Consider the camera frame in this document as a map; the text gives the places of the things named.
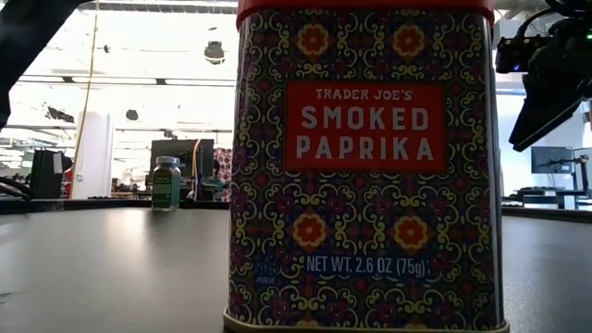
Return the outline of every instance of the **gray countertop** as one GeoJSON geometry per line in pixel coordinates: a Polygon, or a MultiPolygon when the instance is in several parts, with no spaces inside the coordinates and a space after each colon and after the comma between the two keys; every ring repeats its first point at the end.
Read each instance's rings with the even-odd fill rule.
{"type": "MultiPolygon", "coordinates": [[[[0,216],[0,333],[222,331],[227,211],[0,216]]],[[[592,328],[592,226],[506,217],[512,332],[592,328]]]]}

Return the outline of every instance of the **small glass bottle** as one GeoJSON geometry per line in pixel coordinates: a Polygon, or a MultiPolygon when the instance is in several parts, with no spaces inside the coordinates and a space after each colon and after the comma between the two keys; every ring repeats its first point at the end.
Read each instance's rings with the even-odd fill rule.
{"type": "Polygon", "coordinates": [[[177,157],[156,157],[153,175],[152,208],[156,211],[168,211],[179,207],[180,176],[177,157]]]}

